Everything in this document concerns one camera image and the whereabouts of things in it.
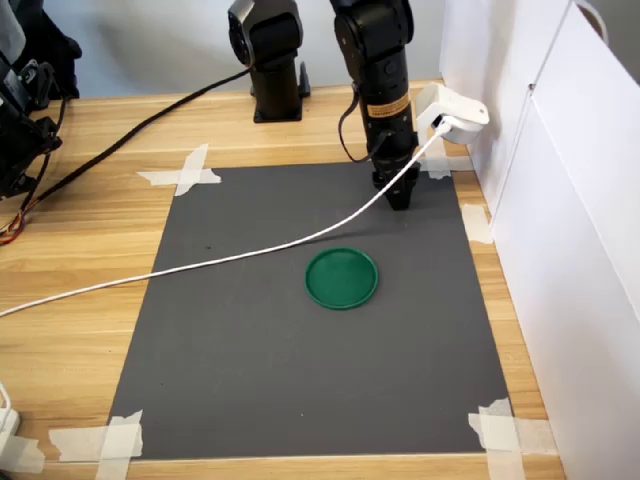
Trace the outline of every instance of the wooden table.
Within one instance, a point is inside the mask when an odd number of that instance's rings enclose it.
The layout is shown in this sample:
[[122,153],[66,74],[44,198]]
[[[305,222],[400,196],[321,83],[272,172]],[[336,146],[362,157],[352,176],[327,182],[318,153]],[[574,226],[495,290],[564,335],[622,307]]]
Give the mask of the wooden table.
[[[412,95],[425,82],[412,85]],[[178,97],[89,99],[71,103],[45,177],[50,185],[140,120]],[[216,93],[161,119],[79,180],[40,205],[21,238],[0,249],[0,309],[69,289],[151,271],[174,187],[151,187],[136,172],[178,170],[209,144],[206,167],[344,162],[337,119],[349,87],[315,89],[300,123],[253,123],[253,99]],[[49,112],[57,117],[58,105]],[[364,153],[357,113],[345,123]],[[450,156],[467,155],[447,145]],[[485,201],[473,172],[454,173],[461,204]],[[18,199],[0,204],[0,223]],[[472,243],[474,262],[516,416],[546,412],[494,245]],[[0,378],[22,414],[20,435],[36,438],[47,479],[93,478],[96,465],[60,464],[53,428],[103,426],[114,398],[146,282],[62,300],[0,319]],[[564,478],[556,457],[525,457],[527,478]],[[20,478],[31,478],[28,475]],[[487,479],[484,454],[133,462],[130,479]]]

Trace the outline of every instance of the white tape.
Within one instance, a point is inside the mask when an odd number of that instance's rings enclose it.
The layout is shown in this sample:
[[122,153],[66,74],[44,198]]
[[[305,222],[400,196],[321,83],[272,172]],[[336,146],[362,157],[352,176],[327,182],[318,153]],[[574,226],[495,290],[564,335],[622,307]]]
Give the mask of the white tape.
[[29,438],[1,434],[3,444],[0,454],[0,470],[13,473],[42,473],[44,453],[38,449],[38,441]]
[[[424,145],[429,140],[426,131],[423,133],[422,130],[420,130],[418,137],[420,145]],[[468,156],[447,156],[447,150],[442,138],[438,138],[433,142],[433,144],[420,158],[419,162],[420,171],[429,172],[429,177],[436,180],[441,180],[444,177],[450,177],[452,171],[473,171],[473,164]]]
[[493,243],[493,235],[482,205],[462,206],[462,221],[471,242]]
[[142,410],[129,417],[113,417],[107,427],[49,431],[60,450],[60,462],[99,461],[96,480],[123,480],[132,457],[142,455]]
[[487,451],[491,480],[524,480],[522,455],[558,455],[546,420],[514,418],[508,399],[469,414],[469,425]]
[[96,480],[125,480],[131,456],[136,450],[138,435],[141,435],[142,410],[130,417],[113,417],[104,440]]
[[203,169],[208,151],[208,144],[200,145],[187,157],[182,170],[138,172],[138,175],[149,180],[154,187],[176,185],[176,197],[184,195],[197,183],[220,183],[222,178],[213,173],[211,169]]

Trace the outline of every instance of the black cable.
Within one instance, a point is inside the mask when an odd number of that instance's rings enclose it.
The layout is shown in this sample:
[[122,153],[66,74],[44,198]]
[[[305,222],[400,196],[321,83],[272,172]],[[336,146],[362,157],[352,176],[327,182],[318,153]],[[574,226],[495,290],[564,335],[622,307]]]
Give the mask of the black cable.
[[190,95],[187,95],[186,97],[184,97],[184,98],[178,100],[177,102],[169,105],[167,108],[161,110],[160,112],[156,113],[155,115],[147,118],[146,120],[144,120],[143,122],[139,123],[134,128],[132,128],[127,134],[125,134],[120,140],[118,140],[116,143],[114,143],[109,148],[107,148],[104,152],[98,154],[96,157],[92,158],[91,160],[89,160],[88,162],[83,164],[82,166],[78,167],[76,170],[74,170],[69,175],[64,177],[62,180],[60,180],[58,183],[53,185],[51,188],[45,190],[42,194],[38,195],[38,197],[36,198],[36,202],[41,202],[42,200],[44,200],[45,198],[47,198],[50,195],[54,194],[55,192],[57,192],[61,188],[63,188],[65,186],[67,186],[68,184],[70,184],[72,181],[74,181],[80,175],[85,173],[87,170],[95,167],[98,163],[100,163],[101,161],[103,161],[105,158],[109,157],[113,153],[115,153],[123,145],[125,145],[129,140],[131,140],[138,133],[140,133],[142,130],[144,130],[146,127],[148,127],[150,124],[152,124],[153,122],[155,122],[159,118],[162,118],[165,115],[167,115],[168,113],[171,113],[172,111],[174,111],[175,109],[180,108],[181,106],[191,102],[192,100],[195,100],[198,97],[201,97],[202,95],[204,95],[205,93],[209,92],[210,90],[213,90],[214,88],[221,87],[222,85],[225,85],[225,84],[227,84],[229,82],[232,82],[234,80],[237,80],[237,79],[245,76],[246,74],[249,73],[249,71],[250,71],[249,69],[244,70],[244,71],[242,71],[240,73],[236,73],[235,75],[232,75],[232,76],[227,77],[227,78],[225,78],[223,80],[220,80],[218,82],[212,83],[211,85],[208,85],[208,86],[206,86],[204,88],[201,88],[197,92],[194,92],[194,93],[192,93]]
[[352,88],[353,88],[353,100],[351,101],[351,105],[349,105],[349,108],[347,108],[347,110],[342,114],[342,116],[340,117],[340,120],[338,121],[338,135],[340,136],[340,143],[342,144],[342,148],[344,149],[347,156],[351,159],[351,161],[353,163],[364,163],[371,160],[371,158],[376,153],[378,153],[378,150],[380,150],[380,147],[382,147],[382,144],[384,143],[384,141],[387,139],[387,137],[392,135],[393,132],[391,130],[384,130],[380,132],[380,134],[378,135],[378,138],[376,139],[376,143],[371,148],[371,152],[366,157],[356,159],[351,156],[351,153],[349,153],[349,150],[347,149],[347,146],[344,143],[344,138],[342,136],[342,126],[344,124],[344,121],[347,119],[347,117],[351,115],[353,111],[356,109],[356,107],[358,106],[358,102],[360,102],[360,92],[358,90],[358,87],[355,84],[353,84]]

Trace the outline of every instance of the white cable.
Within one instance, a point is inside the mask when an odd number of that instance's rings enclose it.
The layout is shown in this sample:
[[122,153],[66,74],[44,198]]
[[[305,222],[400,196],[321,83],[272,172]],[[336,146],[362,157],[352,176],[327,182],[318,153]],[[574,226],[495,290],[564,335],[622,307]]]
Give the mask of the white cable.
[[4,397],[4,414],[2,415],[2,420],[0,420],[0,432],[4,428],[5,423],[7,423],[7,418],[9,418],[9,412],[11,412],[11,397],[9,396],[9,392],[4,388],[4,384],[0,382],[0,392]]
[[339,221],[335,225],[325,228],[324,230],[311,234],[307,237],[294,240],[289,243],[283,243],[282,245],[277,245],[275,247],[264,248],[262,250],[255,250],[253,252],[241,253],[239,255],[232,255],[230,257],[219,258],[217,260],[207,260],[206,262],[194,263],[191,265],[184,265],[182,267],[170,268],[168,270],[163,270],[161,272],[153,272],[153,273],[147,273],[145,275],[138,275],[136,277],[123,278],[122,280],[113,280],[107,283],[99,283],[97,285],[92,285],[90,287],[80,288],[78,290],[73,290],[67,293],[61,293],[59,295],[54,295],[53,297],[47,297],[47,298],[43,298],[42,300],[36,300],[33,302],[25,303],[24,305],[13,307],[8,310],[5,310],[4,312],[0,312],[0,318],[11,315],[12,313],[17,313],[22,310],[26,310],[28,308],[37,307],[38,305],[44,305],[45,303],[55,302],[56,300],[62,300],[63,298],[74,297],[76,295],[80,295],[83,293],[102,290],[103,288],[115,287],[117,285],[124,285],[125,283],[139,282],[141,280],[162,277],[164,275],[170,275],[172,273],[185,272],[187,270],[194,270],[196,268],[209,267],[211,265],[218,265],[220,263],[232,262],[234,260],[241,260],[243,258],[248,258],[248,257],[255,257],[257,255],[263,255],[265,253],[272,253],[272,252],[277,252],[279,250],[285,250],[287,248],[295,247],[297,245],[310,242],[311,240],[315,240],[316,238],[326,235],[327,233],[332,232],[340,228],[341,226],[349,223],[351,220],[359,216],[362,212],[364,212],[371,205],[373,205],[380,197],[382,197],[387,192],[387,190],[389,190],[400,179],[400,177],[402,177],[402,175],[404,175],[407,172],[407,170],[409,170],[409,168],[411,168],[411,166],[414,163],[418,161],[418,159],[422,156],[422,154],[431,146],[431,144],[437,138],[442,137],[443,135],[446,135],[450,131],[451,131],[451,125],[447,123],[447,117],[445,117],[443,121],[440,123],[440,125],[438,126],[438,128],[436,129],[433,137],[431,137],[429,141],[422,148],[420,148],[420,150],[418,150],[418,152],[413,156],[413,158],[411,158],[409,163],[407,163],[404,166],[404,168],[400,170],[400,172],[398,172],[398,174],[395,177],[393,177],[393,179],[389,183],[387,183],[387,185],[384,186],[384,188],[382,188],[378,193],[376,193],[371,200],[365,203],[356,212],[352,213],[344,220]]

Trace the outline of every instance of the white partition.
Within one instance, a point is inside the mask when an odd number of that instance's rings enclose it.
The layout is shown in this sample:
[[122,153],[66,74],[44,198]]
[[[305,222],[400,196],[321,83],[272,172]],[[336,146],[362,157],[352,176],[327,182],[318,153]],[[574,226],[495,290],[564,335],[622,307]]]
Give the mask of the white partition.
[[529,85],[537,81],[568,0],[448,0],[440,68],[445,82],[487,104],[492,122],[470,146],[494,213]]
[[640,478],[640,323],[537,106],[493,233],[567,477]]
[[639,119],[640,87],[571,5],[493,224],[569,479],[640,478]]

